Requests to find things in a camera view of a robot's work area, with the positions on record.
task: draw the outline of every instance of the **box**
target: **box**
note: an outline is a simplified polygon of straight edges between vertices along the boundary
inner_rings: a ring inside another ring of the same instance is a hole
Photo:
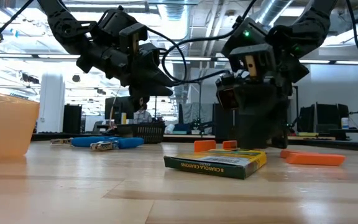
[[[191,130],[191,134],[200,134],[199,130]]]
[[[266,163],[266,153],[212,149],[194,154],[164,156],[165,167],[199,174],[245,179]]]

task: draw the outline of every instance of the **wooden tabletop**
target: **wooden tabletop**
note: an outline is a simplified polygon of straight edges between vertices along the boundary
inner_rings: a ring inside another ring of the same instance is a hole
[[[192,144],[90,152],[33,143],[25,157],[0,161],[0,223],[358,224],[358,152],[290,148],[347,160],[293,166],[267,149],[267,164],[237,180],[164,167],[163,155]]]

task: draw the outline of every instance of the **orange piece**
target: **orange piece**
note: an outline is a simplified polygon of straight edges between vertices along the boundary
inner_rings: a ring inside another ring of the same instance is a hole
[[[237,141],[224,141],[223,142],[223,149],[237,149]]]
[[[285,162],[289,164],[339,166],[345,161],[345,158],[345,156],[335,154],[290,153]]]
[[[294,151],[294,150],[283,149],[283,150],[281,150],[280,157],[285,159],[285,158],[287,158],[291,153],[318,154],[318,152],[305,152],[305,151]]]
[[[204,152],[210,149],[216,149],[214,140],[194,141],[194,152]]]

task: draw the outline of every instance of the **white pillar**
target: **white pillar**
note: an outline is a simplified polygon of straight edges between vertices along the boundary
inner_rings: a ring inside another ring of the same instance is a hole
[[[198,103],[200,101],[200,86],[198,84],[190,84],[187,93],[187,103]]]
[[[59,71],[47,71],[42,75],[40,113],[37,132],[62,132],[65,108],[65,82]]]

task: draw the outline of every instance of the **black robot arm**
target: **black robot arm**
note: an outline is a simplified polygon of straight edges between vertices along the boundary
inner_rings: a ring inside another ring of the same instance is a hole
[[[147,27],[117,9],[108,9],[98,22],[78,21],[61,0],[38,0],[53,36],[63,48],[80,55],[76,65],[85,73],[92,67],[129,86],[131,96],[170,96],[174,82],[159,68],[159,49],[147,40]]]
[[[289,47],[293,48],[292,53],[297,58],[316,50],[328,35],[331,25],[329,16],[337,2],[338,0],[309,1],[301,16],[291,26],[272,28],[268,34],[269,40],[274,45],[290,44]]]
[[[328,34],[329,15],[337,0],[311,0],[291,26],[270,31],[251,18],[237,19],[236,31],[222,54],[233,72],[248,71],[246,77],[225,75],[216,81],[217,98],[224,109],[238,110],[237,141],[244,149],[286,147],[288,96],[292,83],[309,74],[299,58],[317,49]]]
[[[52,34],[59,44],[69,54],[81,55],[90,46],[86,33],[95,28],[96,22],[77,21],[61,0],[38,0],[38,3],[47,15]]]

